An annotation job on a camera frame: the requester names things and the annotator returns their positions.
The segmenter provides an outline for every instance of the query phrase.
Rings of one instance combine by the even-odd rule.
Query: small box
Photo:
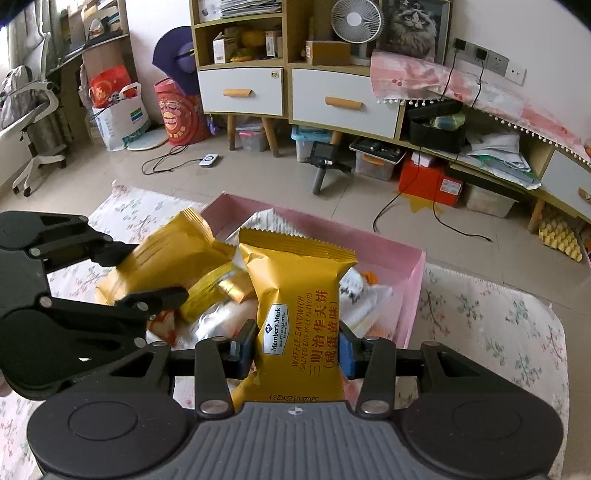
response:
[[[344,41],[306,41],[306,61],[310,65],[348,65],[351,45]]]
[[[279,41],[281,30],[269,30],[265,32],[265,43],[267,45],[267,56],[279,58]]]
[[[461,180],[445,175],[440,163],[420,167],[407,155],[400,174],[398,191],[453,207],[460,196],[462,185]]]
[[[228,63],[237,48],[236,38],[225,38],[220,33],[213,41],[213,62]]]

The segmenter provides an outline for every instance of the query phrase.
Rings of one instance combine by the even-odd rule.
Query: yellow snack package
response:
[[[355,254],[310,238],[242,229],[240,251],[259,307],[256,372],[232,393],[245,401],[343,399],[339,281]]]
[[[192,208],[181,211],[150,235],[98,285],[97,301],[113,305],[129,293],[184,287],[229,262],[236,251],[215,240],[207,222]]]
[[[228,262],[212,270],[189,289],[189,298],[181,305],[179,312],[185,322],[193,323],[220,301],[230,298],[242,303],[254,295],[248,273]]]

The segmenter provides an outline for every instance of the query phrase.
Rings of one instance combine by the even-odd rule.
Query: white device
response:
[[[211,167],[218,157],[219,155],[217,153],[208,153],[203,157],[203,160],[199,162],[199,165],[202,167]]]
[[[358,55],[351,56],[351,63],[369,66],[368,44],[376,40],[384,28],[380,7],[372,0],[338,0],[330,23],[340,38],[359,45]]]

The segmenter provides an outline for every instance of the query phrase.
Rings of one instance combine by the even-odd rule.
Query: wall outlet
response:
[[[491,72],[498,73],[502,77],[507,72],[507,66],[509,65],[509,59],[503,55],[498,54],[495,51],[489,50],[486,58],[484,68]]]
[[[525,68],[515,63],[514,61],[510,61],[509,65],[507,65],[507,72],[505,73],[505,78],[507,80],[512,81],[513,83],[516,83],[519,86],[523,86],[526,74],[527,70]]]
[[[467,61],[473,65],[476,65],[477,67],[482,68],[482,61],[476,57],[476,50],[479,48],[487,52],[486,60],[484,61],[484,68],[501,76],[505,76],[507,73],[507,67],[509,65],[509,59],[495,51],[481,47],[480,45],[476,45],[467,41],[466,48],[464,50],[458,50],[457,52],[458,60]]]

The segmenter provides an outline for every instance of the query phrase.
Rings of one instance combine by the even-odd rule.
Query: yellow star sticker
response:
[[[401,197],[408,199],[408,201],[410,202],[410,211],[412,213],[417,213],[422,208],[428,208],[429,210],[433,209],[433,201],[432,200],[427,200],[427,199],[417,197],[414,195],[409,195],[408,193],[403,193],[401,195]],[[435,204],[435,212],[436,213],[443,212],[443,210],[441,208],[439,208],[437,203]]]

